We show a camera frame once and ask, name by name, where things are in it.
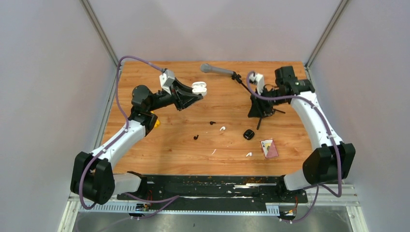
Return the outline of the white earbud charging case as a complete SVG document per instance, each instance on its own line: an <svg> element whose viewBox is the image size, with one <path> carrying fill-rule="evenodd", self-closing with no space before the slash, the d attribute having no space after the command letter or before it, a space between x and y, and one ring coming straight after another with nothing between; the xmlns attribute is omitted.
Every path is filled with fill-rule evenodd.
<svg viewBox="0 0 410 232"><path fill-rule="evenodd" d="M207 86L206 82L203 82L203 81L194 82L191 85L192 93L197 94L197 95L201 95L201 96L205 96L207 94L206 86Z"/></svg>

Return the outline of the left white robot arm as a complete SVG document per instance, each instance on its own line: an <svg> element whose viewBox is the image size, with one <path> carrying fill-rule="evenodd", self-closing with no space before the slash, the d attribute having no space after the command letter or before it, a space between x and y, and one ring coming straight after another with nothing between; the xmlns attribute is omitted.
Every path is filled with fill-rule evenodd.
<svg viewBox="0 0 410 232"><path fill-rule="evenodd" d="M128 171L114 174L118 161L155 127L158 117L153 111L175 105L181 111L204 98L206 82L194 82L190 87L177 79L160 77L162 90L153 93L145 85L132 91L131 114L124 126L108 141L93 151L80 152L74 160L71 192L94 204L103 205L113 196L130 193L135 199L148 194L146 177Z"/></svg>

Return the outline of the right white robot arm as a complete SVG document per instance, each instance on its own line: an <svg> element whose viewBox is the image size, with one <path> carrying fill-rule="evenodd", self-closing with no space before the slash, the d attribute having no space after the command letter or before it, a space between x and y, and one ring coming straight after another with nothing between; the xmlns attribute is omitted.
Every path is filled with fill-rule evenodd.
<svg viewBox="0 0 410 232"><path fill-rule="evenodd" d="M256 86L250 92L258 100L273 105L290 104L300 117L312 147L312 153L303 162L301 169L283 176L283 184L276 188L278 199L288 202L295 196L296 190L324 187L332 181L337 182L338 190L331 193L340 197L342 180L347 177L355 156L354 145L343 142L332 128L321 109L315 88L308 79L298 79L291 66L276 69L275 75L277 89L264 91L264 76L254 71L247 74L247 87Z"/></svg>

